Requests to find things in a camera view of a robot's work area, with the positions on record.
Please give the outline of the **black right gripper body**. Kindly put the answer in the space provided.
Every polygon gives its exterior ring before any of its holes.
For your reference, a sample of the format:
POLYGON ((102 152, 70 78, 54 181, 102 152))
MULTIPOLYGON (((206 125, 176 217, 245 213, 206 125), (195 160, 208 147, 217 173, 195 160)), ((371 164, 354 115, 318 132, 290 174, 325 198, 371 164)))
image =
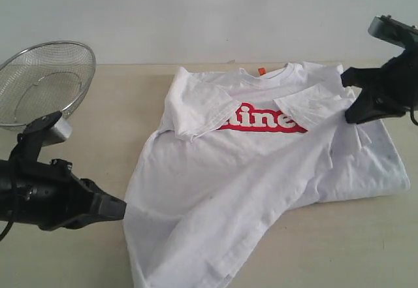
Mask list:
POLYGON ((381 67, 385 87, 380 93, 390 97, 415 118, 417 109, 417 46, 404 50, 381 67))

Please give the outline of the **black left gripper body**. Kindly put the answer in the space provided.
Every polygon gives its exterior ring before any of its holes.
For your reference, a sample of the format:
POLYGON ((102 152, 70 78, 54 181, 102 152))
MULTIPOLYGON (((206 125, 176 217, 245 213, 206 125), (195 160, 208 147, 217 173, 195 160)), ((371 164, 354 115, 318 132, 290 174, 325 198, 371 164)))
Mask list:
POLYGON ((72 173, 68 161, 1 161, 2 221, 13 219, 43 231, 74 229, 92 200, 93 193, 72 173))

